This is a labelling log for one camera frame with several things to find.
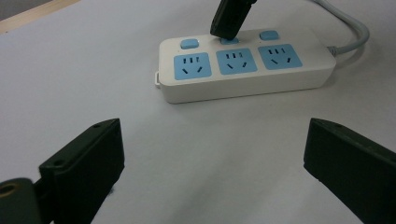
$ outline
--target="power strip base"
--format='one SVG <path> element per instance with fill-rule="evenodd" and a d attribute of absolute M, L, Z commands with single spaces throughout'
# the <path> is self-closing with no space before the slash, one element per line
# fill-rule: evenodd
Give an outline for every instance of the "power strip base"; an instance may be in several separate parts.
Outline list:
<path fill-rule="evenodd" d="M 314 89 L 336 61 L 309 29 L 241 31 L 234 40 L 164 40 L 155 84 L 171 104 Z"/>

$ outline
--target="white table surface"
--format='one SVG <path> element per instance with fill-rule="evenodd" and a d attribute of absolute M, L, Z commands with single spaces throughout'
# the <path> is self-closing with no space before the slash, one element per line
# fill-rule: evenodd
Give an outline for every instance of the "white table surface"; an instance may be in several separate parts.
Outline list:
<path fill-rule="evenodd" d="M 396 2 L 332 0 L 372 32 L 310 91 L 170 105 L 154 87 L 159 44 L 204 35 L 219 0 L 82 0 L 0 35 L 0 181 L 96 122 L 120 118 L 126 167 L 93 223 L 361 223 L 303 167 L 311 118 L 396 149 Z M 306 0 L 259 0 L 242 29 L 354 33 Z"/>

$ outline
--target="blue switch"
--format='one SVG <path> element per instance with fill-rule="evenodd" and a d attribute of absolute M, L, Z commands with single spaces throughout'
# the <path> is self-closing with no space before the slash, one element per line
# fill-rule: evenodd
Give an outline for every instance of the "blue switch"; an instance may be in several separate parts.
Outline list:
<path fill-rule="evenodd" d="M 196 49 L 199 47 L 199 42 L 197 39 L 185 39 L 181 41 L 180 47 L 182 49 Z"/>
<path fill-rule="evenodd" d="M 277 31 L 264 31 L 260 33 L 261 40 L 278 40 L 279 34 Z"/>
<path fill-rule="evenodd" d="M 231 44 L 237 44 L 237 43 L 239 43 L 239 40 L 238 40 L 238 38 L 234 38 L 234 39 L 232 39 L 232 40 L 222 38 L 222 39 L 220 40 L 220 43 L 221 43 L 222 45 L 231 45 Z"/>

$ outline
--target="blue outlet panel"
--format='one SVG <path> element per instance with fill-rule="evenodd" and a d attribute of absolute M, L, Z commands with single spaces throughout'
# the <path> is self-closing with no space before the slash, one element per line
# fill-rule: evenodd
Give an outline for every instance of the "blue outlet panel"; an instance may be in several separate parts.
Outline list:
<path fill-rule="evenodd" d="M 220 72 L 223 75 L 234 75 L 256 72 L 257 66 L 250 49 L 228 49 L 216 52 Z"/>
<path fill-rule="evenodd" d="M 176 80 L 212 76 L 207 53 L 178 55 L 174 58 L 174 66 Z"/>
<path fill-rule="evenodd" d="M 259 52 L 268 70 L 303 66 L 296 51 L 290 44 L 259 47 Z"/>

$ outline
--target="gray cable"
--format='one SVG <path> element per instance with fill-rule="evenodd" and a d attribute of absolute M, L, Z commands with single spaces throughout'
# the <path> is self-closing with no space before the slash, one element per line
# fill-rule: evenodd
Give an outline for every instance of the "gray cable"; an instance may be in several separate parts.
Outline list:
<path fill-rule="evenodd" d="M 347 53 L 354 49 L 357 49 L 360 46 L 363 46 L 367 42 L 367 40 L 370 37 L 370 31 L 366 25 L 352 18 L 351 16 L 347 15 L 345 12 L 341 11 L 340 9 L 332 6 L 326 0 L 313 0 L 313 1 L 324 7 L 326 10 L 331 12 L 335 17 L 345 22 L 346 24 L 348 24 L 358 32 L 359 39 L 356 42 L 343 47 L 336 47 L 336 46 L 328 47 L 329 51 L 332 53 L 334 57 L 337 56 L 338 54 Z"/>

